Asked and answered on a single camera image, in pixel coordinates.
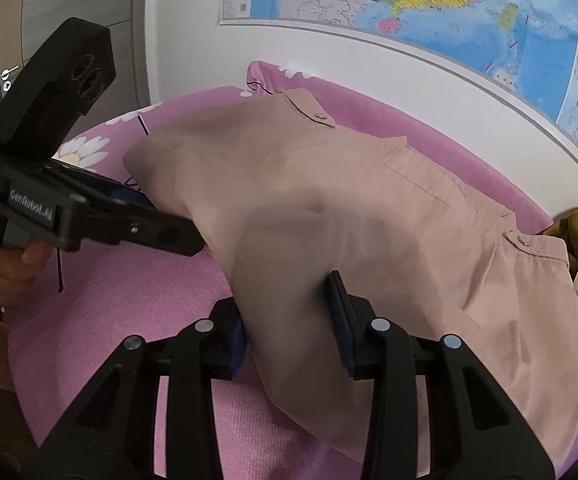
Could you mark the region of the person's left hand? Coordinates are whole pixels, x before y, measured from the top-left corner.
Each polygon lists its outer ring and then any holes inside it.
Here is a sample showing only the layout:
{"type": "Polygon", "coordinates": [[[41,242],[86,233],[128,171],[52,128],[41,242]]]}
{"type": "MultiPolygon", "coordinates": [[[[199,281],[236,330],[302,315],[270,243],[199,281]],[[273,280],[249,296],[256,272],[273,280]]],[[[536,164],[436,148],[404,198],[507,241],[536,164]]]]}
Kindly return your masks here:
{"type": "Polygon", "coordinates": [[[30,240],[24,249],[0,248],[0,308],[19,304],[55,249],[42,240],[30,240]]]}

